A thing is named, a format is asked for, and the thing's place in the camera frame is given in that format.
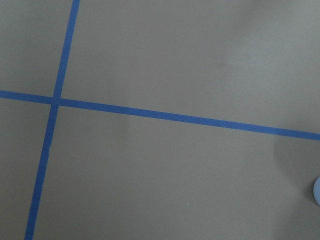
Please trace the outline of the light blue plastic cup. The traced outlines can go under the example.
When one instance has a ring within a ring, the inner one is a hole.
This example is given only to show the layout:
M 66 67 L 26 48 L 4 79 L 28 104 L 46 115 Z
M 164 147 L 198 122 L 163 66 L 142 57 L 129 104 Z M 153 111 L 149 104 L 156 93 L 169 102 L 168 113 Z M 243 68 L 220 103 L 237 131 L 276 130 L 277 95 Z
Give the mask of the light blue plastic cup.
M 318 176 L 314 182 L 313 197 L 317 205 L 320 206 L 320 176 Z

